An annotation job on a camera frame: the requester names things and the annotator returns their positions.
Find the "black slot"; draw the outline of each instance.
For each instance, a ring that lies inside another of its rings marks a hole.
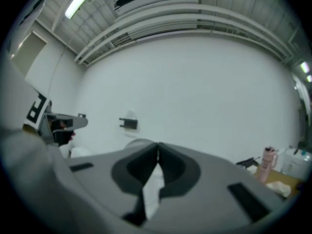
[[[77,171],[88,169],[91,167],[93,167],[93,164],[83,163],[83,164],[79,164],[79,165],[75,165],[75,166],[70,166],[69,169],[72,170],[72,172],[77,172]]]
[[[227,188],[253,222],[257,222],[270,212],[242,183],[229,185]]]

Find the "pink water bottle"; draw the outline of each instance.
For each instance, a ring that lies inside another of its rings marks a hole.
[[[265,183],[269,176],[270,170],[275,167],[277,162],[277,154],[273,147],[266,147],[263,151],[262,162],[260,165],[260,171],[258,179],[261,183]]]

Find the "white tissue paper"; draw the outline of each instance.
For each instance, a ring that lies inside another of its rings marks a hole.
[[[268,183],[267,187],[283,197],[288,197],[292,191],[289,185],[283,184],[281,181]]]

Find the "ceiling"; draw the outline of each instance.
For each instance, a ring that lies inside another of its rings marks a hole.
[[[214,34],[240,39],[276,57],[303,81],[312,50],[300,19],[284,0],[86,0],[71,19],[72,0],[46,0],[37,21],[91,65],[114,51],[171,34]]]

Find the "black wall mount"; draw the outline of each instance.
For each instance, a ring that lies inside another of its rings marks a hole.
[[[124,121],[124,124],[120,125],[120,127],[127,128],[127,129],[137,129],[137,119],[119,118],[119,120]]]

